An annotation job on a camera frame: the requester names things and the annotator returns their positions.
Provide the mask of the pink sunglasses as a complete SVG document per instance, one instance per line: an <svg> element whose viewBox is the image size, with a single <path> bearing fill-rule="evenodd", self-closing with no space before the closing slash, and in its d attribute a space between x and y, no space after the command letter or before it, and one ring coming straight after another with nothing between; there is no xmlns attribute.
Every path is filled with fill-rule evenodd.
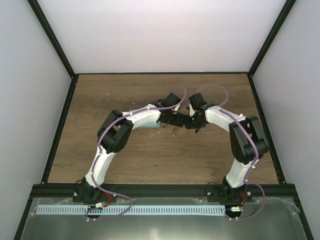
<svg viewBox="0 0 320 240"><path fill-rule="evenodd" d="M172 137L175 137L176 135L177 135L177 132L178 132L178 127L177 126L175 126L174 128L173 128L173 130L172 130Z"/></svg>

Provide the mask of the grey sunglasses case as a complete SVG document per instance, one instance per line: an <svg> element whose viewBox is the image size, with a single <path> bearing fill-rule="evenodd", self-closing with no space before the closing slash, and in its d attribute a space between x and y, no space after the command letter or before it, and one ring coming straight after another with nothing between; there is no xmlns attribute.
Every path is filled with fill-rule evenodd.
<svg viewBox="0 0 320 240"><path fill-rule="evenodd" d="M157 123L161 113L158 110L146 110L130 113L127 117L133 123L133 130L143 128L158 128Z"/></svg>

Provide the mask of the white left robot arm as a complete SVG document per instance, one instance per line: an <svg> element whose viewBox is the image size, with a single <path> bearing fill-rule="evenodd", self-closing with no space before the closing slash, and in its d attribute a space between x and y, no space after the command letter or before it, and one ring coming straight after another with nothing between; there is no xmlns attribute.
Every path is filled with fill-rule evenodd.
<svg viewBox="0 0 320 240"><path fill-rule="evenodd" d="M101 185L111 161L126 146L132 130L162 118L167 119L170 114L178 112L182 102L180 98L173 102L163 99L128 112L113 110L98 130L96 154L88 173L76 189L78 197L83 201L97 202L102 196Z"/></svg>

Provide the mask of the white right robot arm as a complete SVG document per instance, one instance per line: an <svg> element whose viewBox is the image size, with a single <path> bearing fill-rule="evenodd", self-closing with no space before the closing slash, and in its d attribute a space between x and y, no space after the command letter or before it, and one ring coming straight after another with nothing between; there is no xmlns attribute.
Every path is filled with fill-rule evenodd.
<svg viewBox="0 0 320 240"><path fill-rule="evenodd" d="M229 133L234 160L229 172L222 180L222 195L229 202L236 200L245 189L248 177L256 163L269 151L269 144L256 116L237 115L221 106L206 105L187 109L187 127L198 132L207 124L216 125Z"/></svg>

